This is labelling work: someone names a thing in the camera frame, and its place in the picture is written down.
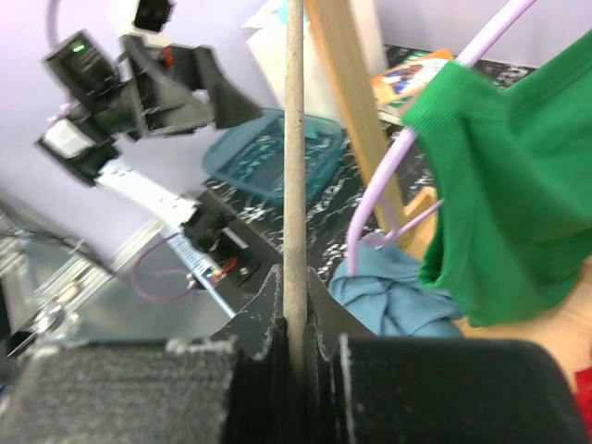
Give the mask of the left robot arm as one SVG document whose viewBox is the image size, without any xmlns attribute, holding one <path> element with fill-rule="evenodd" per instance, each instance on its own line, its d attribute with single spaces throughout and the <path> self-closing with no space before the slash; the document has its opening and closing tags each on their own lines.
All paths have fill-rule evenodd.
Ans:
<svg viewBox="0 0 592 444">
<path fill-rule="evenodd" d="M 59 43 L 45 66 L 66 89 L 65 105 L 36 146 L 77 182 L 131 200 L 176 228 L 191 224 L 195 201 L 145 176 L 146 162 L 132 152 L 179 146 L 210 128 L 228 130 L 256 120 L 263 108 L 235 86 L 209 46 L 157 47 L 145 35 L 119 39 L 110 60 L 86 30 Z"/>
</svg>

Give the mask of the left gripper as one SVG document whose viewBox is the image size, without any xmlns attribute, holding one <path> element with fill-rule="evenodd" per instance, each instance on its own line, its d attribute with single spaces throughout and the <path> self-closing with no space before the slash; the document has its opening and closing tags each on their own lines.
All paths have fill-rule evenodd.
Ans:
<svg viewBox="0 0 592 444">
<path fill-rule="evenodd" d="M 130 78 L 115 101 L 115 128 L 132 139 L 193 134 L 215 124 L 237 127 L 263 108 L 231 83 L 209 46 L 148 46 L 138 35 L 120 38 Z"/>
</svg>

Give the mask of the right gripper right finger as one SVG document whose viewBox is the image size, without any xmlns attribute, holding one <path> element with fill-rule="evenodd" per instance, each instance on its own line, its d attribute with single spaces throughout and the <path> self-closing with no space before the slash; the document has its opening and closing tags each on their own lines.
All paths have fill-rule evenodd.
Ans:
<svg viewBox="0 0 592 444">
<path fill-rule="evenodd" d="M 509 339 L 380 338 L 307 274 L 311 443 L 587 443 L 556 361 Z"/>
</svg>

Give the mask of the blue tank top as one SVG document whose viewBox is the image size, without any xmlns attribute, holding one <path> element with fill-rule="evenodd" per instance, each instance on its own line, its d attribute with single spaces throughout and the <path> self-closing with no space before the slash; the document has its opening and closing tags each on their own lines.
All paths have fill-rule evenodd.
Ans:
<svg viewBox="0 0 592 444">
<path fill-rule="evenodd" d="M 394 244 L 359 244 L 358 264 L 348 274 L 345 259 L 327 287 L 330 295 L 372 333 L 384 337 L 460 338 L 463 317 L 445 290 L 417 279 L 420 263 Z"/>
</svg>

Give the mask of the grey hanger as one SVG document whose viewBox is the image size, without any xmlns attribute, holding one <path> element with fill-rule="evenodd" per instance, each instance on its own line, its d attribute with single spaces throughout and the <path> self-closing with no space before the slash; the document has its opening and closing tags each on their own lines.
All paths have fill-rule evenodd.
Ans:
<svg viewBox="0 0 592 444">
<path fill-rule="evenodd" d="M 288 2 L 285 72 L 283 315 L 292 373 L 305 373 L 306 222 L 303 99 L 303 2 Z"/>
</svg>

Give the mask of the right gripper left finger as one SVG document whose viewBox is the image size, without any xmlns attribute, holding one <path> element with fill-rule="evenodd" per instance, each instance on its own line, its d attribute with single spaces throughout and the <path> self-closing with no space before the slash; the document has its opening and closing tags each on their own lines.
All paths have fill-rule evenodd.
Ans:
<svg viewBox="0 0 592 444">
<path fill-rule="evenodd" d="M 282 271 L 210 339 L 45 344 L 1 402 L 5 443 L 279 443 Z"/>
</svg>

